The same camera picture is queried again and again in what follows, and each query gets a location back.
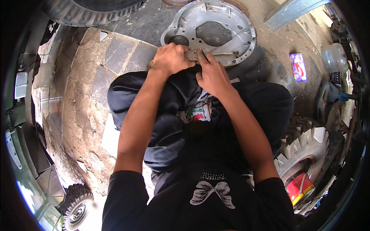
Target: plastic bottle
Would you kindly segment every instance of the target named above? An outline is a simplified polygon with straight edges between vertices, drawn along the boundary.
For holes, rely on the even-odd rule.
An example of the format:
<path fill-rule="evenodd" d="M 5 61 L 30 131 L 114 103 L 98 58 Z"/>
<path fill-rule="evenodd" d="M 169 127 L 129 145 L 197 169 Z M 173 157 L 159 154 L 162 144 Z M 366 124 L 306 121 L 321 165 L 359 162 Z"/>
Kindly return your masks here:
<path fill-rule="evenodd" d="M 347 56 L 339 43 L 321 48 L 321 58 L 326 71 L 329 73 L 348 71 Z"/>

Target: aluminum plate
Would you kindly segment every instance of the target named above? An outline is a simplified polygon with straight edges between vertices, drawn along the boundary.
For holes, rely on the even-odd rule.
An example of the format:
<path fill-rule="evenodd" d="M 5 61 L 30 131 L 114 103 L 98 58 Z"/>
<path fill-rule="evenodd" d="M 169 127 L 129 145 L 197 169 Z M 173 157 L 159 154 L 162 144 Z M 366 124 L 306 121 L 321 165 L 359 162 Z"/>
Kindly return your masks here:
<path fill-rule="evenodd" d="M 205 22 L 221 24 L 231 31 L 232 39 L 219 47 L 206 44 L 201 38 L 196 37 L 196 28 Z M 161 44 L 167 44 L 175 35 L 185 36 L 190 49 L 201 47 L 205 53 L 233 53 L 216 56 L 225 67 L 245 60 L 256 45 L 256 31 L 249 18 L 234 5 L 219 0 L 197 0 L 182 7 L 162 33 Z"/>

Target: purple wrapper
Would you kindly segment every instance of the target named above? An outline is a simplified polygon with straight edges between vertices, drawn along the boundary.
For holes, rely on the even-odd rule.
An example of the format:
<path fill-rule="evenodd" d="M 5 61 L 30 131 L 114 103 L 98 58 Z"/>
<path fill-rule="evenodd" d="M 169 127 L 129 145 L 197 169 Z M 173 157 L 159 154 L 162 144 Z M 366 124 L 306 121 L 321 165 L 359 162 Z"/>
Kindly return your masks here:
<path fill-rule="evenodd" d="M 301 53 L 290 54 L 293 76 L 297 82 L 307 82 L 305 61 Z"/>

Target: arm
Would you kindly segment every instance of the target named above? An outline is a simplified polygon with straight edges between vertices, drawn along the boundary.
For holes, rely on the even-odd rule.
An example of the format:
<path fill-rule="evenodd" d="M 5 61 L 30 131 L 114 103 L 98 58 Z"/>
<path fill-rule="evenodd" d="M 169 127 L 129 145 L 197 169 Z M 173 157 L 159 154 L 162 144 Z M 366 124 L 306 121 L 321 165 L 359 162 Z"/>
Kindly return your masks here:
<path fill-rule="evenodd" d="M 132 102 L 118 140 L 114 171 L 131 170 L 142 174 L 142 161 L 153 131 L 163 87 L 170 75 L 195 66 L 185 59 L 189 48 L 170 43 L 158 48 L 154 65 Z"/>
<path fill-rule="evenodd" d="M 212 53 L 198 51 L 202 73 L 197 73 L 199 86 L 218 98 L 233 124 L 240 147 L 253 171 L 255 183 L 279 177 L 272 158 L 270 143 L 252 112 L 231 85 L 225 68 Z"/>

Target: person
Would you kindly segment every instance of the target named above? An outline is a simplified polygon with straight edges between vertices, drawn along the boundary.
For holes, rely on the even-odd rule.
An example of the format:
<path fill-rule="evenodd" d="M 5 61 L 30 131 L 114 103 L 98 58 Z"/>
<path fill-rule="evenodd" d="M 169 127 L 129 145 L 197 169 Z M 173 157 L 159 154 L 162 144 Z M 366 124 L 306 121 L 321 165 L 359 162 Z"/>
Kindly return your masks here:
<path fill-rule="evenodd" d="M 289 91 L 231 83 L 201 49 L 197 73 L 188 49 L 164 45 L 148 72 L 110 85 L 121 132 L 102 230 L 293 230 L 292 203 L 273 162 L 293 111 Z M 143 161 L 155 185 L 149 204 Z M 251 173 L 254 190 L 245 177 Z"/>

